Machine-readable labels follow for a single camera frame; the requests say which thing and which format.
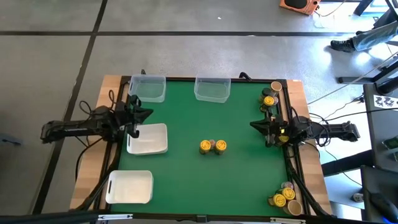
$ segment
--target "wooden table frame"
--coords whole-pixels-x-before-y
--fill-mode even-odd
[[[119,75],[106,75],[104,77],[101,90],[99,92],[98,101],[96,106],[110,105],[110,99],[108,97],[108,92],[113,90],[115,94],[119,92],[121,86],[122,76]],[[289,92],[290,104],[297,110],[300,116],[305,116],[309,118],[307,101],[304,95],[303,84],[300,80],[287,80],[287,89]],[[123,94],[120,96],[124,101],[127,98],[128,85],[124,86]],[[280,98],[285,98],[284,94],[280,94]],[[284,105],[285,101],[281,100],[282,117],[287,120],[288,111]],[[97,138],[90,138],[90,142],[95,141]],[[109,157],[108,164],[112,161],[114,152],[116,150],[116,144],[108,144],[108,150],[111,149],[111,156]],[[104,172],[102,167],[104,165],[104,156],[107,148],[107,143],[100,141],[90,150],[85,152],[81,159],[80,169],[78,171],[78,178],[75,184],[75,189],[73,192],[73,197],[70,203],[70,208],[76,208],[79,206],[84,199],[90,194],[94,186],[98,183],[101,173]],[[331,207],[326,192],[326,185],[323,179],[322,167],[319,161],[318,152],[314,150],[312,146],[303,145],[299,147],[300,151],[300,161],[302,164],[302,174],[304,176],[304,181],[307,189],[311,192],[315,200],[321,205],[321,207],[331,214]],[[301,193],[297,192],[297,200],[301,200]],[[104,201],[104,191],[101,201],[97,201],[99,208],[105,208]]]

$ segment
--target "green tabletop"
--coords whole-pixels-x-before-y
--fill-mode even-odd
[[[154,176],[147,204],[114,204],[112,212],[203,215],[287,216],[267,204],[287,181],[282,150],[266,148],[264,137],[250,127],[264,117],[258,98],[266,83],[233,83],[226,103],[198,101],[194,82],[167,82],[163,103],[143,103],[153,114],[145,124],[165,123],[168,151],[135,156],[123,143],[119,170],[149,170]],[[225,140],[218,156],[201,155],[204,139]]]

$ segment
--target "white container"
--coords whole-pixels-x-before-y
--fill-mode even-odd
[[[148,170],[115,170],[109,175],[105,200],[108,203],[148,203],[154,177]]]
[[[133,75],[129,95],[137,95],[143,102],[161,103],[166,94],[166,77],[163,75]]]
[[[211,76],[197,75],[194,93],[197,100],[225,103],[231,89],[230,78],[212,78]]]
[[[138,125],[138,138],[127,137],[127,152],[140,156],[167,152],[166,124]]]

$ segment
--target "speaker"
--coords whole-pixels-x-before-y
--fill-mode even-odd
[[[320,0],[280,0],[280,7],[312,15],[319,8]]]

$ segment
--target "white cable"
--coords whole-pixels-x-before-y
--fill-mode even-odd
[[[398,52],[396,52],[395,54],[393,54],[393,55],[391,55],[390,57],[388,57],[387,59],[385,59],[385,61],[383,61],[383,63],[381,63],[380,65],[374,67],[372,70],[368,71],[366,74],[361,75],[360,77],[358,77],[358,78],[355,79],[354,81],[352,81],[352,82],[350,82],[350,83],[347,83],[347,84],[345,84],[344,86],[342,86],[342,87],[340,87],[340,88],[338,88],[338,89],[336,89],[336,90],[333,90],[333,91],[331,91],[330,93],[328,93],[328,94],[326,94],[326,95],[324,95],[324,96],[322,96],[322,97],[320,97],[320,98],[318,98],[318,99],[316,99],[316,100],[314,100],[314,101],[311,101],[308,105],[311,105],[312,103],[314,103],[314,102],[316,102],[316,101],[318,101],[318,100],[321,100],[321,99],[327,97],[328,95],[331,95],[331,94],[333,94],[333,93],[335,93],[335,92],[341,90],[342,88],[345,88],[345,87],[347,87],[347,86],[349,86],[349,85],[351,85],[351,84],[353,84],[353,83],[356,83],[356,82],[357,82],[358,80],[360,80],[361,78],[365,77],[366,75],[369,75],[371,72],[373,72],[373,71],[375,71],[376,69],[378,69],[379,67],[383,66],[388,60],[390,60],[390,59],[391,59],[393,56],[395,56],[396,54],[398,54]]]
[[[344,0],[335,10],[329,12],[329,13],[326,14],[326,15],[319,14],[317,11],[314,11],[314,12],[315,12],[316,14],[318,14],[318,16],[322,16],[322,17],[330,16],[330,15],[332,15],[334,12],[336,12],[337,9],[339,9],[346,1],[347,1],[347,0]]]

